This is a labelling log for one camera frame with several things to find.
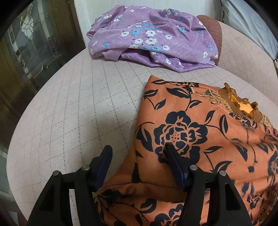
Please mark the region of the purple floral cloth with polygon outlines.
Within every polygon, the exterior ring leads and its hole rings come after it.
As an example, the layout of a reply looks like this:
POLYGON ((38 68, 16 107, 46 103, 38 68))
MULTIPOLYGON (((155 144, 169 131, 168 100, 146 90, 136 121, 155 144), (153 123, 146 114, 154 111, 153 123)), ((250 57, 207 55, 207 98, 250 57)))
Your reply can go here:
POLYGON ((117 5, 87 32, 93 57, 187 72, 215 66, 217 45, 205 25, 176 9, 117 5))

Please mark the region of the wooden glass door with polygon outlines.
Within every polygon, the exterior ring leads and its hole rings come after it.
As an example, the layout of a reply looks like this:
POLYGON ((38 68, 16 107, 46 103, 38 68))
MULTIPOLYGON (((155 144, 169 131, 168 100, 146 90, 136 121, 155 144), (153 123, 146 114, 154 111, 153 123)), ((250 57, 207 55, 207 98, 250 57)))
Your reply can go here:
POLYGON ((1 214, 17 216, 7 152, 40 88, 85 48, 73 1, 1 1, 1 214))

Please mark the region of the orange black floral blouse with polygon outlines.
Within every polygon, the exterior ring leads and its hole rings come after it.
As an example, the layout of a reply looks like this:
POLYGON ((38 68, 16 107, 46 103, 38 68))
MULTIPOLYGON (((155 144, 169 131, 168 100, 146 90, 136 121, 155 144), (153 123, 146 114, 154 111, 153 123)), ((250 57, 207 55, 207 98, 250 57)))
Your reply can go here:
POLYGON ((203 171, 226 171, 252 224, 263 224, 277 201, 277 130, 230 112, 209 92, 218 90, 149 77, 129 154, 95 199, 102 222, 176 225, 186 195, 164 155, 170 143, 203 171))

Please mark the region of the grey pillow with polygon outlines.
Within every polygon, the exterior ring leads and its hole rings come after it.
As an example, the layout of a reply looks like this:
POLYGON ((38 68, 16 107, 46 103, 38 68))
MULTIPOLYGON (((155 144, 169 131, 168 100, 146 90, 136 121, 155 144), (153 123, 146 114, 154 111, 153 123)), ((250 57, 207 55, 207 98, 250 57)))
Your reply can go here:
POLYGON ((245 1, 220 1, 221 21, 243 33, 273 60, 277 58, 277 39, 260 15, 245 1))

